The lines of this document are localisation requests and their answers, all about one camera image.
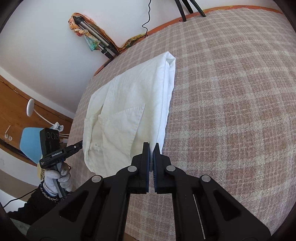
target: finger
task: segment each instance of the finger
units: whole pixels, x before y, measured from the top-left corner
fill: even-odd
[[[70,177],[71,177],[71,174],[68,173],[68,175],[66,175],[66,176],[62,176],[61,178],[59,178],[58,181],[59,181],[60,183],[65,183],[66,181],[68,181],[68,180],[70,179]]]
[[[55,170],[45,170],[44,176],[51,179],[58,179],[61,177],[61,174]]]
[[[73,185],[73,183],[71,183],[70,186],[66,188],[66,191],[73,192],[73,190],[74,190],[74,185]]]
[[[61,166],[61,175],[65,176],[67,173],[69,173],[69,166],[67,163],[63,162]]]
[[[67,182],[64,182],[64,183],[60,183],[60,185],[61,185],[61,187],[62,188],[67,188],[67,187],[69,187],[70,185],[71,185],[71,180],[69,180],[69,181],[67,181]]]

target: plaid blanket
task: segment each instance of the plaid blanket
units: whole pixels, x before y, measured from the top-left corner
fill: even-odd
[[[189,175],[212,176],[273,233],[296,200],[296,34],[283,14],[218,10],[147,37],[90,80],[69,144],[82,139],[98,88],[165,51],[176,77],[163,154]],[[82,151],[68,160],[76,186],[93,175]],[[153,190],[131,196],[126,232],[175,240],[171,197]]]

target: blue chair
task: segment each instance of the blue chair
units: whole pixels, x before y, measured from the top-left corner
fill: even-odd
[[[40,131],[44,128],[26,127],[22,131],[20,150],[33,162],[39,163],[42,151],[40,143]]]

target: gloved hand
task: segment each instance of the gloved hand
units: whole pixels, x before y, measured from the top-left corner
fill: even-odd
[[[43,188],[50,196],[56,196],[58,194],[57,188],[54,185],[53,179],[58,179],[62,188],[65,188],[66,191],[74,191],[74,186],[71,179],[71,174],[69,171],[69,166],[67,163],[63,162],[61,167],[61,173],[54,170],[45,170],[44,171],[44,183]]]

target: person's arm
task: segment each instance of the person's arm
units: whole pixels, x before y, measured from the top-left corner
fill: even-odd
[[[24,207],[19,208],[18,211],[8,212],[8,216],[12,219],[32,225],[54,208],[59,201],[59,197],[51,197],[47,194],[43,188],[42,182],[38,189],[32,193]]]

